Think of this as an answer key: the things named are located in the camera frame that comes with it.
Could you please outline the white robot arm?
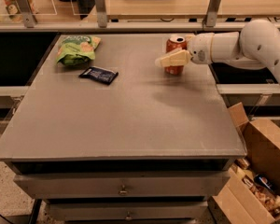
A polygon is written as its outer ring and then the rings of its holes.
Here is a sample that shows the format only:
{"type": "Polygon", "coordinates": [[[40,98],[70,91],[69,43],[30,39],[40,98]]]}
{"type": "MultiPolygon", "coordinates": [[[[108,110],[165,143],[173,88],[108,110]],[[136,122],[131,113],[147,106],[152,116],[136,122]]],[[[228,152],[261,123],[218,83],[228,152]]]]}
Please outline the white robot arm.
{"type": "Polygon", "coordinates": [[[181,36],[185,49],[175,48],[155,64],[162,68],[195,64],[225,63],[257,70],[268,68],[280,85],[280,31],[264,20],[246,24],[240,32],[203,33],[181,36]]]}

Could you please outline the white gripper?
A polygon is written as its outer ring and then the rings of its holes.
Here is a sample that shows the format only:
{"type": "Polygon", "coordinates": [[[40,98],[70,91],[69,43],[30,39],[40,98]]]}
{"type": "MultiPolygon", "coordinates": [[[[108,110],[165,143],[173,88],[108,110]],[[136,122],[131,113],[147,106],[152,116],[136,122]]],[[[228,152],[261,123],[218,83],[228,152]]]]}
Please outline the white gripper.
{"type": "Polygon", "coordinates": [[[214,33],[186,34],[187,49],[175,49],[155,61],[159,67],[181,66],[189,63],[190,59],[196,64],[210,64],[211,45],[214,33]]]}

